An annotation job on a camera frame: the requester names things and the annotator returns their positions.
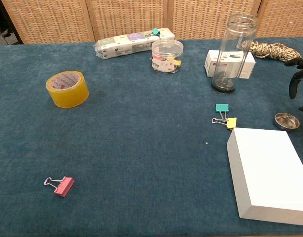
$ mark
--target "pink binder clip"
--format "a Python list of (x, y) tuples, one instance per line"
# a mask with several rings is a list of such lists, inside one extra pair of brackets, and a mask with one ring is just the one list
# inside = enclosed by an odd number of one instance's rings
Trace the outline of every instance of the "pink binder clip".
[[(51, 183), (48, 183), (47, 181), (53, 181), (53, 182), (60, 182), (58, 187), (52, 185)], [(45, 182), (44, 185), (51, 185), (55, 188), (54, 193), (56, 193), (57, 195), (61, 196), (61, 197), (65, 197), (66, 194), (68, 193), (69, 189), (72, 187), (72, 185), (74, 184), (74, 180), (71, 177), (66, 177), (64, 176), (62, 180), (54, 180), (51, 177), (48, 177)]]

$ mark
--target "jar lid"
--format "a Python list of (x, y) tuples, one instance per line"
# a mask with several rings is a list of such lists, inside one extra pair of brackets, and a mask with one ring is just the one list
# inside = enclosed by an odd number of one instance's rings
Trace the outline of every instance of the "jar lid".
[(151, 45), (151, 53), (159, 57), (178, 57), (183, 53), (183, 45), (174, 39), (161, 39)]

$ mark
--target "clear plastic jar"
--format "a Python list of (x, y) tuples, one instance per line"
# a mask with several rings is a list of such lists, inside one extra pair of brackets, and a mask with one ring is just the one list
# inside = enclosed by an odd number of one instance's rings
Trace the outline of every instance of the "clear plastic jar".
[(212, 85), (220, 91), (233, 91), (253, 38), (258, 19), (247, 14), (229, 17), (217, 58)]
[(151, 65), (161, 72), (175, 73), (182, 64), (183, 45), (173, 39), (161, 39), (151, 45)]

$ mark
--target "table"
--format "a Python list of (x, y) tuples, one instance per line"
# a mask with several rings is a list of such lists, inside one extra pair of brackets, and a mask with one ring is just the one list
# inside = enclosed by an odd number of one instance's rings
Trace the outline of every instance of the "table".
[[(303, 55), (303, 38), (263, 38)], [(303, 234), (303, 226), (238, 217), (226, 142), (211, 124), (229, 103), (237, 126), (277, 128), (276, 112), (296, 115), (289, 133), (303, 163), (303, 81), (297, 71), (256, 59), (250, 79), (219, 94), (203, 67), (220, 40), (181, 40), (175, 74), (156, 72), (150, 51), (103, 60), (91, 43), (0, 46), (0, 236), (233, 236)], [(90, 96), (56, 107), (45, 88), (60, 71), (84, 73)], [(73, 177), (65, 198), (44, 180)]]

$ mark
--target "plastic package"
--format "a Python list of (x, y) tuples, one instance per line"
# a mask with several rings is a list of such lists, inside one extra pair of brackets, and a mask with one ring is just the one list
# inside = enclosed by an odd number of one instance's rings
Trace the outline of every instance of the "plastic package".
[(220, 91), (233, 91), (241, 73), (258, 19), (247, 14), (229, 17), (217, 58), (212, 85)]
[(161, 39), (151, 45), (151, 65), (161, 72), (175, 73), (182, 64), (183, 45), (173, 39)]
[(100, 58), (114, 58), (150, 50), (152, 43), (156, 40), (175, 38), (168, 28), (158, 30), (160, 31), (158, 35), (153, 34), (153, 31), (144, 31), (100, 39), (94, 45), (94, 50)]

